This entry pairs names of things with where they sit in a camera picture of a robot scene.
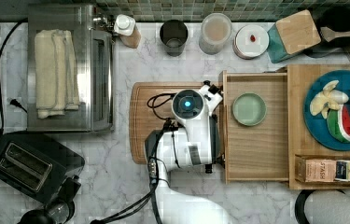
folded towel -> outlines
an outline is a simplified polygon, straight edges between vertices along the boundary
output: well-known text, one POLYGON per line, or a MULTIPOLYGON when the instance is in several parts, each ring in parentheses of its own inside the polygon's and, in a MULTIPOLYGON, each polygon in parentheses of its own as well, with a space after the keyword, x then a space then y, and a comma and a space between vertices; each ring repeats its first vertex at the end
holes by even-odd
POLYGON ((77 65, 69 31, 42 31, 35 36, 35 87, 38 117, 78 109, 77 65))
POLYGON ((79 106, 78 96, 78 84, 77 84, 77 65, 76 65, 76 54, 73 47, 72 33, 70 31, 64 32, 64 41, 66 47, 66 109, 77 110, 79 106))

watermelon slice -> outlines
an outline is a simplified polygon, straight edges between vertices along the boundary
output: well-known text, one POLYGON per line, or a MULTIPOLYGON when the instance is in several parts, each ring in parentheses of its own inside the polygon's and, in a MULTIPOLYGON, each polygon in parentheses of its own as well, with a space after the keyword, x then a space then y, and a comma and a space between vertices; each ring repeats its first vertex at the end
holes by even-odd
POLYGON ((339 110, 331 109, 327 117, 329 133, 338 141, 350 143, 350 115, 346 106, 340 105, 339 110))

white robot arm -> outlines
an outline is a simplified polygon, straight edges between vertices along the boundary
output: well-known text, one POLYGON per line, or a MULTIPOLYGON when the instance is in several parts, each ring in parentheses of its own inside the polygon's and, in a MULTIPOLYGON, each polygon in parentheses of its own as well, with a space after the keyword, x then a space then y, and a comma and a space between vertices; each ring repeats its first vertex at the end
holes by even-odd
POLYGON ((181 91, 173 99, 172 112, 184 128, 155 131, 146 140, 150 180, 158 181, 152 203, 159 224, 231 224, 231 217, 217 203, 170 189, 170 171, 211 164, 219 152, 212 114, 222 97, 218 88, 204 84, 198 91, 181 91))

light green dish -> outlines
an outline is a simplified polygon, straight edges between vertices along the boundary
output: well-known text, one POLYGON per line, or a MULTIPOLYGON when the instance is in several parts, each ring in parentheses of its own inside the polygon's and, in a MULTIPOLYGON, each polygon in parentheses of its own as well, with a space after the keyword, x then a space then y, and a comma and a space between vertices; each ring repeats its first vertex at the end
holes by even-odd
POLYGON ((232 114, 236 120, 246 126, 254 126, 262 122, 267 113, 264 100, 255 93, 244 93, 235 99, 232 114))

kitchen counter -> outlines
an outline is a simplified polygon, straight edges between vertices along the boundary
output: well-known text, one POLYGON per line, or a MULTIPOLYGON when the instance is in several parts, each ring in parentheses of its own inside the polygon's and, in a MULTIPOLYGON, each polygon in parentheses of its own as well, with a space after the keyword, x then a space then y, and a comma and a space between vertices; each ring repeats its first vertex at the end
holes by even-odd
MULTIPOLYGON (((234 23, 235 31, 249 23, 234 23)), ((272 23, 257 23, 268 30, 272 23)), ((14 23, 2 23, 1 41, 14 23)), ((53 138, 82 155, 86 160, 80 175, 81 189, 75 198, 76 214, 68 223, 90 223, 110 216, 142 198, 148 191, 145 165, 133 162, 129 142, 129 104, 135 82, 144 81, 218 81, 222 70, 237 73, 274 71, 288 63, 349 63, 346 56, 330 55, 312 59, 296 56, 273 64, 265 52, 257 59, 243 60, 235 55, 230 43, 217 55, 206 55, 198 46, 200 23, 187 23, 189 39, 179 57, 167 55, 159 39, 161 23, 138 23, 142 35, 138 49, 129 49, 117 41, 115 48, 115 131, 102 133, 51 134, 53 138)), ((2 80, 6 133, 24 130, 26 114, 8 105, 16 98, 27 102, 27 24, 9 39, 2 58, 2 80)), ((198 195, 221 204, 234 223, 297 223, 293 206, 299 191, 277 182, 236 182, 224 184, 224 173, 215 165, 213 173, 204 166, 171 173, 173 189, 198 195)), ((40 204, 0 180, 0 224, 17 223, 28 210, 40 204)), ((155 223, 151 204, 132 217, 117 223, 155 223)))

